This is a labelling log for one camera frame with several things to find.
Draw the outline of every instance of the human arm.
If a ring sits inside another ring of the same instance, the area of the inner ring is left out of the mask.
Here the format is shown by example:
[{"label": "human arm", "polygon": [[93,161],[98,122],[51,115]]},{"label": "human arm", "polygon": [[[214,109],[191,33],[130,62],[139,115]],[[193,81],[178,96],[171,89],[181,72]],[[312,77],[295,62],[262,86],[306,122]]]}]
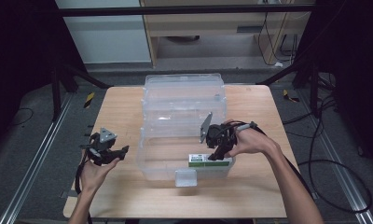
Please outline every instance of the human arm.
[{"label": "human arm", "polygon": [[289,166],[280,145],[253,129],[236,131],[238,144],[226,157],[241,153],[263,153],[268,159],[283,196],[290,223],[324,223],[310,194]]},{"label": "human arm", "polygon": [[114,159],[105,166],[98,166],[91,161],[86,161],[84,169],[81,173],[82,190],[78,194],[76,207],[70,216],[68,223],[70,224],[85,224],[87,222],[88,213],[94,195],[105,180],[108,172],[116,167],[119,158]]}]

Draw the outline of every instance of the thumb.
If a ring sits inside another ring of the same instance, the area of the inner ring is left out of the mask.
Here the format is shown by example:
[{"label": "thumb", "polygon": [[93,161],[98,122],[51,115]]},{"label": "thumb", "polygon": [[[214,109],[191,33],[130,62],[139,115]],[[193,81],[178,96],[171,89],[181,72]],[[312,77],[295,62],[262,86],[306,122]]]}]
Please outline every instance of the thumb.
[{"label": "thumb", "polygon": [[108,173],[110,170],[114,169],[117,166],[117,163],[120,161],[120,158],[113,159],[110,163],[108,163],[105,168],[105,172]]},{"label": "thumb", "polygon": [[225,158],[235,157],[239,152],[237,150],[232,149],[231,151],[225,153]]}]

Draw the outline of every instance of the table surface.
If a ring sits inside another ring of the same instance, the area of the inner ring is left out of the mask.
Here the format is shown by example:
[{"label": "table surface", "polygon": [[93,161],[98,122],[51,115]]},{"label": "table surface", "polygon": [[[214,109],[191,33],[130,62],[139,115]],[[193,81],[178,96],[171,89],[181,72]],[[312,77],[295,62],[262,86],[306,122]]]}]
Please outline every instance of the table surface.
[{"label": "table surface", "polygon": [[[256,122],[296,165],[269,87],[226,85],[225,90],[228,119]],[[90,207],[92,217],[286,217],[276,179],[261,154],[238,155],[227,178],[199,180],[193,188],[177,188],[174,181],[146,180],[136,163],[142,98],[141,86],[113,87],[104,97],[93,132],[105,127],[118,135],[112,149],[126,145],[130,149],[97,192]],[[75,205],[76,197],[69,197],[63,214],[70,217]]]}]

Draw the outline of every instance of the forearm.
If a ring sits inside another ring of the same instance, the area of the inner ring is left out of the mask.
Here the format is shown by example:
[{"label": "forearm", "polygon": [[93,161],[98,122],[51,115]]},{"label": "forearm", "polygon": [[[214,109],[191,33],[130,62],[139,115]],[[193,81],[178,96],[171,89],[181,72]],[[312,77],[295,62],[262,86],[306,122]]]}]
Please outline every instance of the forearm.
[{"label": "forearm", "polygon": [[324,223],[313,199],[289,166],[280,148],[271,147],[265,152],[265,156],[279,184],[290,223]]},{"label": "forearm", "polygon": [[76,201],[76,207],[74,208],[73,214],[70,216],[68,223],[70,224],[86,224],[88,220],[88,214],[91,202],[93,201],[95,191],[94,190],[82,190],[78,195]]}]

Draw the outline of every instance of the stacked plastic containers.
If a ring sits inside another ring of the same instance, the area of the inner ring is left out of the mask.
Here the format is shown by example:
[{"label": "stacked plastic containers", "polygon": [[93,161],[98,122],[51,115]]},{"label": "stacked plastic containers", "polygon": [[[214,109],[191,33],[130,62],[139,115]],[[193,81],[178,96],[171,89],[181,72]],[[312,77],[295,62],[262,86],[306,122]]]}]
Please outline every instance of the stacked plastic containers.
[{"label": "stacked plastic containers", "polygon": [[189,154],[214,152],[200,143],[200,126],[209,113],[213,112],[212,124],[225,121],[227,98],[219,74],[147,76],[142,107],[137,164],[146,179],[177,182],[186,178],[188,182],[194,175],[228,175],[234,161],[224,167],[188,167]]}]

